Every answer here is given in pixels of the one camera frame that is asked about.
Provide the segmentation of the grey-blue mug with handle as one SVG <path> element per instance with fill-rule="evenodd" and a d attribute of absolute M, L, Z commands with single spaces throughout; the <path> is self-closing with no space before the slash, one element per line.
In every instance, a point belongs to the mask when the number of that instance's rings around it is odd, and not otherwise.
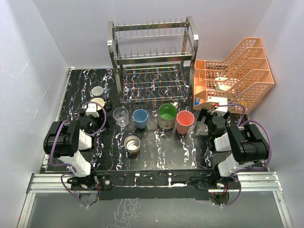
<path fill-rule="evenodd" d="M 91 94 L 94 98 L 102 98 L 106 97 L 106 90 L 101 86 L 95 86 L 91 90 Z"/>

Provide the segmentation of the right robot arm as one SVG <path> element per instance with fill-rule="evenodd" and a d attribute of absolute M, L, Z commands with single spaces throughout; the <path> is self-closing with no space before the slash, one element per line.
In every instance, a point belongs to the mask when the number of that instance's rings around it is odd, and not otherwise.
<path fill-rule="evenodd" d="M 265 139 L 253 121 L 228 126 L 230 112 L 224 114 L 212 112 L 203 107 L 197 121 L 205 117 L 208 127 L 208 148 L 212 152 L 229 152 L 229 156 L 214 165 L 212 184 L 216 188 L 227 188 L 228 183 L 241 170 L 252 167 L 255 163 L 270 161 L 272 148 L 270 140 Z"/>

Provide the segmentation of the tall pink plastic cup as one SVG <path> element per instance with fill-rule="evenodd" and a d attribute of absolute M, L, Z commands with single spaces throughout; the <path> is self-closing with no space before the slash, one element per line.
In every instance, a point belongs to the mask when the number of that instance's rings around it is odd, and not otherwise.
<path fill-rule="evenodd" d="M 192 126 L 192 124 L 194 123 L 195 117 L 193 113 L 191 113 L 190 111 L 184 110 L 184 111 L 180 111 L 177 114 L 176 121 L 177 121 L 177 132 L 179 134 L 186 134 L 190 129 L 190 127 Z"/>

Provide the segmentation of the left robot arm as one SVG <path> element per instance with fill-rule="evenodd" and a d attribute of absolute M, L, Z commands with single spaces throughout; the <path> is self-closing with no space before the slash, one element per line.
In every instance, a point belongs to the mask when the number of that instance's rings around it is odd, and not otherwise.
<path fill-rule="evenodd" d="M 55 121 L 43 141 L 45 154 L 53 167 L 65 165 L 73 176 L 68 183 L 88 190 L 94 190 L 98 178 L 93 174 L 93 166 L 83 153 L 97 147 L 97 137 L 107 125 L 107 117 L 83 115 L 78 120 Z"/>

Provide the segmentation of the light blue plastic cup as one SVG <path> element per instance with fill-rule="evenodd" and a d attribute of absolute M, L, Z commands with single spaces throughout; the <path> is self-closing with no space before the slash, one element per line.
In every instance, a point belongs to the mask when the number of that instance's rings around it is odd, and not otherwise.
<path fill-rule="evenodd" d="M 144 109 L 137 109 L 133 113 L 133 120 L 138 129 L 144 129 L 147 126 L 149 114 Z"/>

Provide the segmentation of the cream and brown cup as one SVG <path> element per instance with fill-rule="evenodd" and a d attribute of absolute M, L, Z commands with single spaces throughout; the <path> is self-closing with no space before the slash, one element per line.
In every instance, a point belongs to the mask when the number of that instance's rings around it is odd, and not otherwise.
<path fill-rule="evenodd" d="M 140 151 L 141 142 L 137 136 L 128 136 L 124 141 L 124 146 L 129 154 L 135 155 Z"/>

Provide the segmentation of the black mug white inside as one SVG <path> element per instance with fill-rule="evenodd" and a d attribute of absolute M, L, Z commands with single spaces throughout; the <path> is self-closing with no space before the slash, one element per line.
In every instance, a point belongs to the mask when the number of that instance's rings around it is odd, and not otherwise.
<path fill-rule="evenodd" d="M 93 98 L 91 100 L 91 102 L 97 102 L 99 103 L 107 112 L 112 110 L 112 105 L 111 104 L 106 104 L 105 101 L 102 98 Z"/>

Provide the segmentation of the cream ceramic mug green inside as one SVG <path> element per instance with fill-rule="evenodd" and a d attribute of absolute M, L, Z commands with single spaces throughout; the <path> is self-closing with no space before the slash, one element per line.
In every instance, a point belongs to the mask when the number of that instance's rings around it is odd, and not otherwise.
<path fill-rule="evenodd" d="M 166 103 L 160 106 L 158 110 L 158 125 L 162 129 L 169 130 L 175 126 L 178 107 L 178 102 Z"/>

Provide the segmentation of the clear glass cup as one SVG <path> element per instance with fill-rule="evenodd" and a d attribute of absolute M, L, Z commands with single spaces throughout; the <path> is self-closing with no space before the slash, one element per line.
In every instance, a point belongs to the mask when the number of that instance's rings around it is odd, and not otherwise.
<path fill-rule="evenodd" d="M 128 110 L 123 107 L 118 107 L 113 111 L 113 118 L 117 125 L 124 128 L 129 123 L 129 113 Z"/>

